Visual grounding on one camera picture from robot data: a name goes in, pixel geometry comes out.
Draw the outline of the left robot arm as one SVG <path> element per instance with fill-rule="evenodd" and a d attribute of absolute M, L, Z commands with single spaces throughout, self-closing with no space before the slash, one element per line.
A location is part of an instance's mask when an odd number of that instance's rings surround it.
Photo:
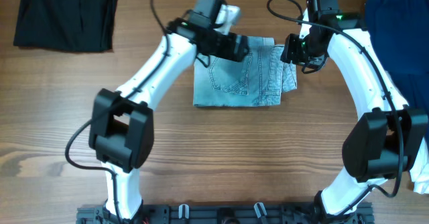
<path fill-rule="evenodd" d="M 202 54 L 240 62 L 246 36 L 230 31 L 241 15 L 225 0 L 197 0 L 188 18 L 177 18 L 149 60 L 116 91 L 101 89 L 93 105 L 88 145 L 108 178 L 108 199 L 77 223 L 147 223 L 139 192 L 139 168 L 154 144 L 154 112 L 174 81 Z"/>

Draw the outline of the light blue denim shorts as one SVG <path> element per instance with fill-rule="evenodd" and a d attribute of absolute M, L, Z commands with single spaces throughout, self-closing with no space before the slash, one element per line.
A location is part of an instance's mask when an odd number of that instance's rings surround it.
<path fill-rule="evenodd" d="M 268 107 L 297 89 L 296 66 L 280 60 L 283 44 L 249 36 L 241 62 L 200 54 L 194 63 L 195 107 Z"/>

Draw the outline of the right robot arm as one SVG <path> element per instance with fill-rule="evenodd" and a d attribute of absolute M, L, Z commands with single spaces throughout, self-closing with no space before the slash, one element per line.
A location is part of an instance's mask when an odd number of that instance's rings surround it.
<path fill-rule="evenodd" d="M 344 13 L 337 0 L 306 0 L 282 61 L 306 74 L 327 60 L 339 68 L 353 98 L 358 121 L 342 148 L 343 169 L 319 191 L 298 219 L 312 223 L 367 222 L 363 199 L 388 180 L 410 174 L 414 190 L 428 192 L 428 116 L 409 105 L 378 60 L 363 18 Z"/>

